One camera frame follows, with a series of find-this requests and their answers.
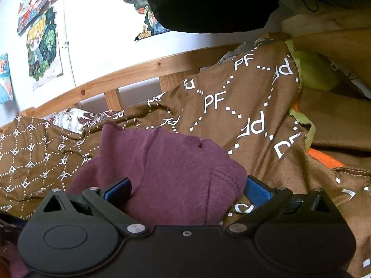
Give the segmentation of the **blond anime character poster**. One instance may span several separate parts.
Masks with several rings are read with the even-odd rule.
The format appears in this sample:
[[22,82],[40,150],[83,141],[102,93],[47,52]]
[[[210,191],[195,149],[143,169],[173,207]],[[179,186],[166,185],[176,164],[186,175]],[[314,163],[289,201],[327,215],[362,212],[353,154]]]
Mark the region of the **blond anime character poster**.
[[28,74],[35,81],[34,90],[63,73],[55,17],[54,7],[49,8],[27,33]]

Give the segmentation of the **colourful landscape poster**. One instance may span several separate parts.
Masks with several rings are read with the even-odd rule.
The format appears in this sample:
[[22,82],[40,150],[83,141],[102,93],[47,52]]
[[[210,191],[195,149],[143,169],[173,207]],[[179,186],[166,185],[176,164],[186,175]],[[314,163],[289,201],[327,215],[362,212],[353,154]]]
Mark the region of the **colourful landscape poster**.
[[167,33],[170,30],[163,27],[155,18],[147,0],[123,0],[127,4],[132,4],[135,11],[143,18],[143,23],[135,41],[143,40],[151,36]]

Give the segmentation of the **wooden bed rail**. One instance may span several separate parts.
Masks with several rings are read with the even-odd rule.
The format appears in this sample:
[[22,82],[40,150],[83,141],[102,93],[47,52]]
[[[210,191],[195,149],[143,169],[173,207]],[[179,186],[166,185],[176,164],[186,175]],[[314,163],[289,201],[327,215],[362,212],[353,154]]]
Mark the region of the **wooden bed rail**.
[[[293,40],[300,50],[312,51],[343,62],[358,75],[370,73],[370,6],[357,9],[324,7],[316,13],[302,11],[283,20],[276,32],[258,29],[249,32],[248,41],[257,38],[274,41]],[[162,91],[174,88],[182,79],[202,68],[214,65],[225,53],[238,46],[238,41],[215,47],[181,52],[122,68],[69,90],[40,107],[21,114],[43,118],[80,102],[104,95],[109,110],[123,110],[119,88],[160,79]]]

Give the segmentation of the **brown PF patterned blanket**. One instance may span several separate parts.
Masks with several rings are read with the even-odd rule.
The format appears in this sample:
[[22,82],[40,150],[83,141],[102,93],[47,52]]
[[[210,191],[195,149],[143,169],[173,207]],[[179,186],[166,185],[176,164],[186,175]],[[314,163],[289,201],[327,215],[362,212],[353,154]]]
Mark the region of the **brown PF patterned blanket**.
[[213,140],[269,186],[322,187],[357,240],[350,272],[369,277],[370,102],[303,87],[291,53],[286,43],[264,44],[144,104],[85,117],[77,133],[16,116],[1,134],[1,210],[27,218],[43,190],[69,186],[98,153],[104,123],[162,127]]

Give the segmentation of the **maroon long sleeve shirt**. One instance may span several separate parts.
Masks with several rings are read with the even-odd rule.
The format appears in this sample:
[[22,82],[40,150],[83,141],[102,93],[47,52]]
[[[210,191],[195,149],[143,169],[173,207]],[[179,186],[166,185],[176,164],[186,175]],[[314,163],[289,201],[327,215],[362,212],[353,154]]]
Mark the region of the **maroon long sleeve shirt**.
[[124,178],[131,197],[121,196],[119,206],[145,225],[217,225],[246,185],[243,166],[210,139],[107,123],[97,156],[76,172],[68,192],[106,189]]

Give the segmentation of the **yellow green cloth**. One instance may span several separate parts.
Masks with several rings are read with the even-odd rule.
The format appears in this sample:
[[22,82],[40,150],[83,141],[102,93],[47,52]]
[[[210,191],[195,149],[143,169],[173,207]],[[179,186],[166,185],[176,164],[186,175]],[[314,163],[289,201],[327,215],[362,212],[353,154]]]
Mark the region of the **yellow green cloth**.
[[299,74],[299,96],[289,114],[306,129],[304,149],[311,154],[321,146],[322,138],[327,141],[333,135],[336,108],[331,91],[339,85],[339,79],[325,57],[296,48],[293,40],[286,40],[285,44]]

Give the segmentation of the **red haired character poster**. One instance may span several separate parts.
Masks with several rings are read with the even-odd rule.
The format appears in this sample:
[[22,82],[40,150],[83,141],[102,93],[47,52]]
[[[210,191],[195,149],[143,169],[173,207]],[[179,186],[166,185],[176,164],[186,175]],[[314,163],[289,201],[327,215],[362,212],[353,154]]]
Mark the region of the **red haired character poster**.
[[20,34],[36,17],[48,0],[23,0],[19,4],[17,34]]

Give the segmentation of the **blue poster at left edge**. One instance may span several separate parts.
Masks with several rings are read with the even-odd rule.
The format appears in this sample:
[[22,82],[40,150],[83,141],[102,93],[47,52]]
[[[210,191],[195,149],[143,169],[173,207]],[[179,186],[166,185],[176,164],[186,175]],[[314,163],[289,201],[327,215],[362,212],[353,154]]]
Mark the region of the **blue poster at left edge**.
[[4,104],[13,101],[13,87],[7,53],[3,53],[0,56],[0,83],[0,103]]

